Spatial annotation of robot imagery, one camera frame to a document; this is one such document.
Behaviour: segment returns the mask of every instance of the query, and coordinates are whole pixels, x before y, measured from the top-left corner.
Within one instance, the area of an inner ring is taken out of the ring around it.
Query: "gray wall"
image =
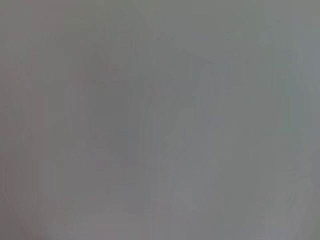
[[[316,239],[316,3],[0,4],[2,179],[35,238]]]

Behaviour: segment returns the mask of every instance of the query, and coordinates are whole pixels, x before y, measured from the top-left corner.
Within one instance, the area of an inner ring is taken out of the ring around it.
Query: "blurry surface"
[[[0,4],[3,179],[37,237],[315,237],[317,11],[289,0]],[[0,198],[4,234],[19,239]]]

